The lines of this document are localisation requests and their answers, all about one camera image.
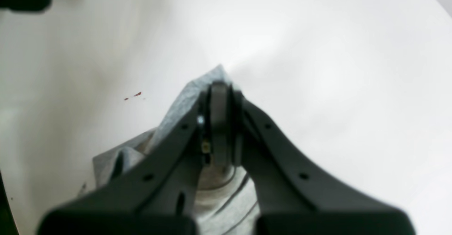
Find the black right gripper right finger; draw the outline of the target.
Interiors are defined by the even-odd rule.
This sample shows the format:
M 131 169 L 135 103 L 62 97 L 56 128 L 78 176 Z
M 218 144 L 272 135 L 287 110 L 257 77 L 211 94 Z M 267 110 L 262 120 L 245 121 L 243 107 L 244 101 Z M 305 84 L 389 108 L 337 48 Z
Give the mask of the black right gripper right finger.
M 332 176 L 305 156 L 241 91 L 230 89 L 233 161 L 252 178 L 260 215 L 254 235 L 414 235 L 399 208 Z

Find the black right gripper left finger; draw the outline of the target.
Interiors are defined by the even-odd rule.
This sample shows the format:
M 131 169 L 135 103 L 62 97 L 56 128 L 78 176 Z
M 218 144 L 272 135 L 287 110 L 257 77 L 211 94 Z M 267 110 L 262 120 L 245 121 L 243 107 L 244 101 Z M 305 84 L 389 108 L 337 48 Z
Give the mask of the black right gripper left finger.
M 204 167 L 230 165 L 230 85 L 215 81 L 126 174 L 45 216 L 39 235 L 197 235 L 192 217 Z

